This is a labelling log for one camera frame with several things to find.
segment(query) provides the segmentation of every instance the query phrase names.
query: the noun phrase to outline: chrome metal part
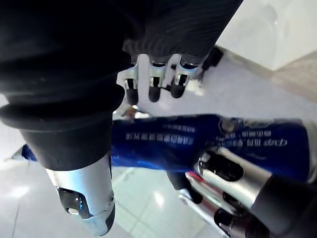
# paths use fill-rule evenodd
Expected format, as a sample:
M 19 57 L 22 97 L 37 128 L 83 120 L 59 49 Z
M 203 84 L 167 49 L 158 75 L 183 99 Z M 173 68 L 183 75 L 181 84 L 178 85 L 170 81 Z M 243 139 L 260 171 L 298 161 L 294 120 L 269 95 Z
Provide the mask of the chrome metal part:
M 138 88 L 138 77 L 139 77 L 138 70 L 139 70 L 139 66 L 138 66 L 138 63 L 136 62 L 134 66 L 123 71 L 124 85 L 126 89 Z
M 226 148 L 220 147 L 216 150 L 216 153 L 241 166 L 243 169 L 242 177 L 237 181 L 226 181 L 214 172 L 201 168 L 199 161 L 194 166 L 194 169 L 208 183 L 220 188 L 250 209 L 262 187 L 272 174 L 233 154 Z
M 166 72 L 165 63 L 150 62 L 150 86 L 161 87 Z
M 208 199 L 210 202 L 222 208 L 229 214 L 239 215 L 237 209 L 223 199 L 223 191 L 219 189 L 213 189 L 211 186 L 208 186 L 205 182 L 200 182 L 188 174 L 186 174 L 186 178 L 189 180 L 192 187 L 201 195 L 203 195 L 206 199 Z
M 64 209 L 96 236 L 106 234 L 114 221 L 109 156 L 110 152 L 94 164 L 78 170 L 46 169 Z
M 186 86 L 188 81 L 193 78 L 197 70 L 197 65 L 191 65 L 191 67 L 188 68 L 185 68 L 182 65 L 184 64 L 179 63 L 176 67 L 174 84 Z
M 207 202 L 205 199 L 200 204 L 196 204 L 191 199 L 189 199 L 187 196 L 185 196 L 183 194 L 180 194 L 178 197 L 179 197 L 179 199 L 181 199 L 181 201 L 184 204 L 189 206 L 205 222 L 207 222 L 207 224 L 209 224 L 211 227 L 213 227 L 215 230 L 217 230 L 223 238 L 229 238 L 229 236 L 214 222 L 213 216 L 215 215 L 215 213 L 217 212 L 219 207 Z

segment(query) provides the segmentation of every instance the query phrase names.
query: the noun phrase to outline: blue can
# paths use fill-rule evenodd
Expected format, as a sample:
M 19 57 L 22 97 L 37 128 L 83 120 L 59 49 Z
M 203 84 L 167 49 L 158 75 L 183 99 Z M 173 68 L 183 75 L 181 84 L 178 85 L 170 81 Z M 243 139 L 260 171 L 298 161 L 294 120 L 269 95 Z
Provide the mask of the blue can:
M 192 170 L 199 154 L 222 146 L 273 174 L 300 181 L 316 178 L 317 129 L 300 119 L 242 119 L 190 115 L 115 120 L 113 166 L 171 172 Z M 27 147 L 22 155 L 34 156 Z

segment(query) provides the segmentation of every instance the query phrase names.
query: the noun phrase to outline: black rubber finger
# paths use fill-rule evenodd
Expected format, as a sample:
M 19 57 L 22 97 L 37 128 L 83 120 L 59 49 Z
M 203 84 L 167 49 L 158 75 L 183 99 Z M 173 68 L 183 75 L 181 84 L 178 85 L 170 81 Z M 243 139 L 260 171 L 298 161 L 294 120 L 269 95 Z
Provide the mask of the black rubber finger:
M 173 98 L 180 98 L 181 96 L 183 96 L 184 92 L 185 92 L 185 86 L 175 85 L 175 84 L 172 84 L 170 86 L 170 93 Z
M 159 87 L 149 87 L 149 99 L 151 102 L 155 103 L 159 100 L 160 88 Z
M 138 89 L 127 89 L 127 98 L 130 105 L 137 105 L 139 102 Z

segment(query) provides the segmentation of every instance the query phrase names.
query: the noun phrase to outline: robotic hand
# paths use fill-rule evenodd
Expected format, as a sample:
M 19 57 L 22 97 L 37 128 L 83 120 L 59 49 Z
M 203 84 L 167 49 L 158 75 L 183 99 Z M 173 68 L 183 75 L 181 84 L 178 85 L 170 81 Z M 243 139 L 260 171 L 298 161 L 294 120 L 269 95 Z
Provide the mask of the robotic hand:
M 9 102 L 0 119 L 21 131 L 66 212 L 91 233 L 106 234 L 114 221 L 110 136 L 124 95 L 117 73 L 148 54 L 154 86 L 157 67 L 181 54 L 182 90 L 241 2 L 0 1 L 0 92 Z M 127 89 L 135 82 L 127 78 Z
M 187 174 L 191 183 L 181 174 L 168 175 L 180 199 L 222 237 L 317 235 L 314 185 L 272 175 L 223 147 L 206 149 L 194 170 L 200 177 Z

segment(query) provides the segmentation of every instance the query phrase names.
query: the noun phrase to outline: blue bottle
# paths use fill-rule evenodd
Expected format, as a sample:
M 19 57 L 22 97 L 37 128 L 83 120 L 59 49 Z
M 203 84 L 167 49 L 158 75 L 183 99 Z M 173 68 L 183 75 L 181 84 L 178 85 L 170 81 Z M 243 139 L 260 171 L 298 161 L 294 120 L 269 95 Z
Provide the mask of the blue bottle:
M 242 119 L 190 115 L 115 120 L 113 166 L 188 172 L 208 147 L 223 146 L 274 174 L 312 182 L 317 128 L 300 119 Z M 22 155 L 34 159 L 27 146 Z

